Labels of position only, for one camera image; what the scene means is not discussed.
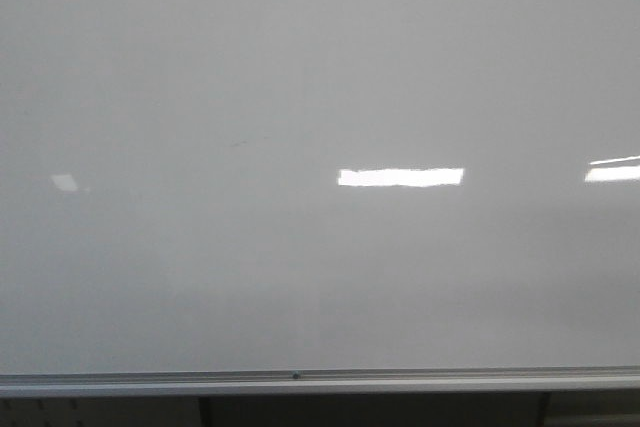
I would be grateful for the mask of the white whiteboard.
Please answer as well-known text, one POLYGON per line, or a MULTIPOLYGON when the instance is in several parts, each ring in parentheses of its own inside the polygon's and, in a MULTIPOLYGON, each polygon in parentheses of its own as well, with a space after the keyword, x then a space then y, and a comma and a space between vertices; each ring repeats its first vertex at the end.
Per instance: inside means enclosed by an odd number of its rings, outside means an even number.
POLYGON ((635 366, 639 0, 1 0, 5 374, 635 366))

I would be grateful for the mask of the grey aluminium marker tray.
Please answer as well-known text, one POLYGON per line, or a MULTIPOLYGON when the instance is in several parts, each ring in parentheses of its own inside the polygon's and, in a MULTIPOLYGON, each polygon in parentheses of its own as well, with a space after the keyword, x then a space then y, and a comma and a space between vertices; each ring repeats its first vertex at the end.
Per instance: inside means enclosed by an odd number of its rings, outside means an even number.
POLYGON ((624 390, 637 366, 3 374, 3 398, 624 390))

